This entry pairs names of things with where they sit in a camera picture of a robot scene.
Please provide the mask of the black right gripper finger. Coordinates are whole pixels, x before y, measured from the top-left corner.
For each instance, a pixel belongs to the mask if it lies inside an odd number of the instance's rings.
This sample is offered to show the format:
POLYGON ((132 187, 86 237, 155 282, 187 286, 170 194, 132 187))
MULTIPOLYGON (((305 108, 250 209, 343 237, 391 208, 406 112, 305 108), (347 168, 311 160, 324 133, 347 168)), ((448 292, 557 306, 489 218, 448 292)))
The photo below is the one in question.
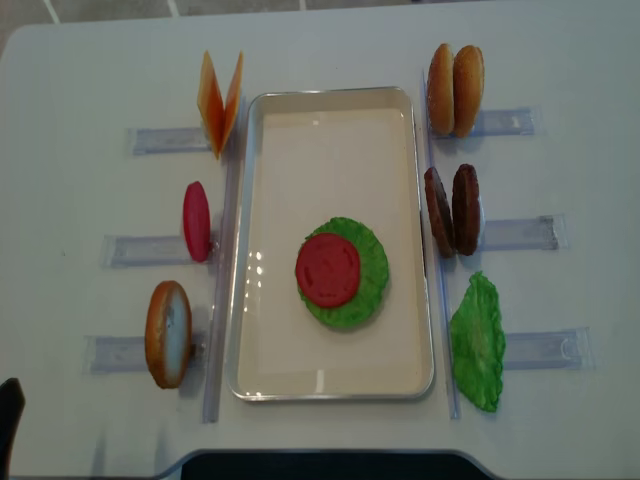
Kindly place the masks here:
POLYGON ((1 385, 0 393, 0 471, 9 477, 11 451, 25 407, 25 396, 17 378, 9 378, 1 385))

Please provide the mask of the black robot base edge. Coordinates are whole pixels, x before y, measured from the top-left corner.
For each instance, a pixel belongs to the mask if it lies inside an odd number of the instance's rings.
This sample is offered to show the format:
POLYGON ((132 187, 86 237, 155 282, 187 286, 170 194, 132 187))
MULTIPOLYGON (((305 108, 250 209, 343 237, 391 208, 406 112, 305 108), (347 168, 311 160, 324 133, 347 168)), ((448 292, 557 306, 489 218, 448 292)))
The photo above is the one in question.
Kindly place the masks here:
POLYGON ((323 452, 208 453, 186 462, 183 479, 487 479, 454 454, 323 452))

